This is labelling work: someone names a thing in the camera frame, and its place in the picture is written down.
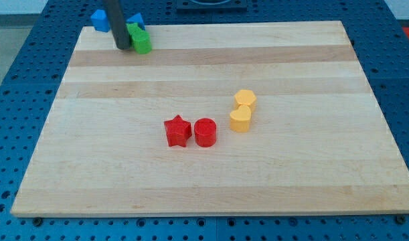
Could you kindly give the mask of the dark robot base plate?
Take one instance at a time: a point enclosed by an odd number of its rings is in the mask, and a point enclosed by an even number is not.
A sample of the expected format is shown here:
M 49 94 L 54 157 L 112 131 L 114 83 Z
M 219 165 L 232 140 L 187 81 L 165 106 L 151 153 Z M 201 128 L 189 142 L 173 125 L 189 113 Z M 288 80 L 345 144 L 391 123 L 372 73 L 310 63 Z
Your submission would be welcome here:
M 247 0 L 175 0 L 177 12 L 246 10 Z

